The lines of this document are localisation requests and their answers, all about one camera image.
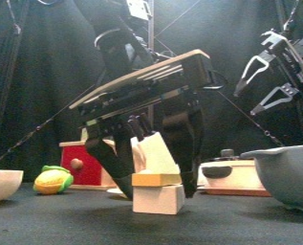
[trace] white wooden block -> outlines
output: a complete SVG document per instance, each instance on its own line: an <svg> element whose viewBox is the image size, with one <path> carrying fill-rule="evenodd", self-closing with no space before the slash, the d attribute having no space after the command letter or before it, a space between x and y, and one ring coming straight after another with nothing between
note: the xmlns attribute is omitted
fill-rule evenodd
<svg viewBox="0 0 303 245"><path fill-rule="evenodd" d="M177 214L184 205L181 185L133 187L133 212Z"/></svg>

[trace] gray bowl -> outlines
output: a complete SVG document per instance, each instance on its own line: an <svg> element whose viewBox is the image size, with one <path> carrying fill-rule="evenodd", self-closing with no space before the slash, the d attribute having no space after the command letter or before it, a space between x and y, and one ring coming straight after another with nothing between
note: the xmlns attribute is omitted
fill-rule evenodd
<svg viewBox="0 0 303 245"><path fill-rule="evenodd" d="M240 157L254 158L257 177L272 197L303 211L303 145L249 151Z"/></svg>

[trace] white bowl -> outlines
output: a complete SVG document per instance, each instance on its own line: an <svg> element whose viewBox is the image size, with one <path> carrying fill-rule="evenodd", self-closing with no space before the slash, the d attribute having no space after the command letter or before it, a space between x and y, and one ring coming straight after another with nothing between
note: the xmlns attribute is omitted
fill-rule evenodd
<svg viewBox="0 0 303 245"><path fill-rule="evenodd" d="M21 170L0 170L0 201L16 192L21 179Z"/></svg>

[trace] wooden tray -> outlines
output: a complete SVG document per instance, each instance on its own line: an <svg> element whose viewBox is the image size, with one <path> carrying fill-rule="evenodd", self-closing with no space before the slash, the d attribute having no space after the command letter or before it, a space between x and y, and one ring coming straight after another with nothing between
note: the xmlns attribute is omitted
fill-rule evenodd
<svg viewBox="0 0 303 245"><path fill-rule="evenodd" d="M270 196L265 189L206 189L200 188L204 194L209 195L245 195L245 196Z"/></svg>

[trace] metal bracket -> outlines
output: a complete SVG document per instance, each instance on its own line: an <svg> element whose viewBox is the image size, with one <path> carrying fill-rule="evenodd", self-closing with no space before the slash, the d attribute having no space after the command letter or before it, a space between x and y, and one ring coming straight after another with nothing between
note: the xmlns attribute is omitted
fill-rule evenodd
<svg viewBox="0 0 303 245"><path fill-rule="evenodd" d="M278 91L284 93L285 97L266 103ZM250 115L254 116L258 112L266 110L268 108L276 106L277 104L289 102L293 96L296 96L297 94L298 94L298 90L293 88L289 83L285 83L281 87L274 87L273 90L265 96L265 98L261 100L261 102L257 104L254 109L250 111Z"/></svg>

